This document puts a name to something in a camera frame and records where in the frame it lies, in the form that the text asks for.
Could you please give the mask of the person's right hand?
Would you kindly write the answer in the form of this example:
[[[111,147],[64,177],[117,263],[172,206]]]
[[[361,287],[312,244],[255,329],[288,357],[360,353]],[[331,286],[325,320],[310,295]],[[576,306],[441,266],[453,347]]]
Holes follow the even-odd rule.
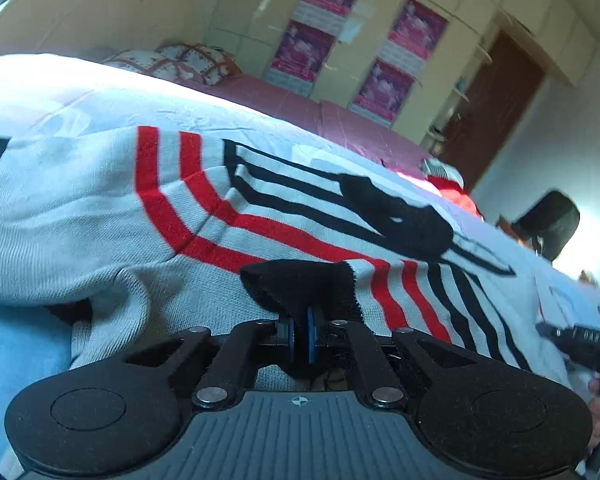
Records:
[[[588,409],[592,415],[592,434],[588,441],[588,448],[594,450],[600,445],[600,378],[594,377],[588,382],[588,391],[592,398],[588,402]]]

